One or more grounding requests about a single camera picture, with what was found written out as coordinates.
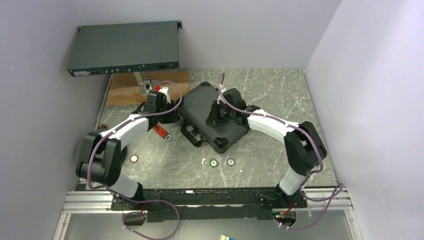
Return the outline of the black poker case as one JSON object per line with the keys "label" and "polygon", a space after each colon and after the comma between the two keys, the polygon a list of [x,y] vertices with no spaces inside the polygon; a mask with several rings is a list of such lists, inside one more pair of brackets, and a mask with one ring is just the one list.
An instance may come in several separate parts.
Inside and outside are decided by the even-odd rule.
{"label": "black poker case", "polygon": [[178,113],[183,119],[181,133],[189,142],[200,147],[208,143],[215,152],[225,153],[232,145],[249,132],[249,128],[233,120],[220,125],[206,124],[213,101],[219,93],[209,82],[202,82],[183,96]]}

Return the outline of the blue poker chip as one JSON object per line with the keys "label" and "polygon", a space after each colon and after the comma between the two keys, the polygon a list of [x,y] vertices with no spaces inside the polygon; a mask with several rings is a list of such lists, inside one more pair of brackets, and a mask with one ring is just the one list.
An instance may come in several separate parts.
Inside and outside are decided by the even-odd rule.
{"label": "blue poker chip", "polygon": [[226,164],[230,167],[233,167],[235,165],[235,160],[233,158],[228,158]]}

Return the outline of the green poker chip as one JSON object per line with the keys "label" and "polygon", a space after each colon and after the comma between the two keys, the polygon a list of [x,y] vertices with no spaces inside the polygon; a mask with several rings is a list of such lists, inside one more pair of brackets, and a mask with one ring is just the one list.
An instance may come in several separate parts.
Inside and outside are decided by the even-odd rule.
{"label": "green poker chip", "polygon": [[209,165],[210,165],[212,168],[216,168],[216,167],[219,165],[219,162],[218,162],[216,159],[212,159],[212,160],[209,162]]}

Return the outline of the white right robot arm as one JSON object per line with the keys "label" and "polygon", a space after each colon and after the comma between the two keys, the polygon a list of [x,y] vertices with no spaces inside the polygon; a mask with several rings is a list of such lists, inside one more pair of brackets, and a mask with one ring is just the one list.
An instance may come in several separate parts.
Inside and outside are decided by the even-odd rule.
{"label": "white right robot arm", "polygon": [[212,101],[205,123],[218,126],[231,121],[264,133],[284,144],[289,169],[276,186],[275,200],[280,207],[289,207],[308,176],[323,169],[323,160],[328,152],[311,122],[284,120],[258,106],[246,105],[235,88],[220,93],[218,99]]}

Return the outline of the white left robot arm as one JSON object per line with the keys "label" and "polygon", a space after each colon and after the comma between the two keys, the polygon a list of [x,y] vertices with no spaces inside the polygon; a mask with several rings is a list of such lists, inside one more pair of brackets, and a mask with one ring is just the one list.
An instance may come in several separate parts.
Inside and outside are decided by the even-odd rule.
{"label": "white left robot arm", "polygon": [[84,178],[90,189],[93,182],[124,198],[131,210],[144,203],[143,185],[122,173],[125,148],[137,136],[154,128],[157,124],[170,124],[179,120],[177,108],[183,97],[172,100],[165,93],[152,91],[123,122],[107,130],[88,133],[82,140],[75,173]]}

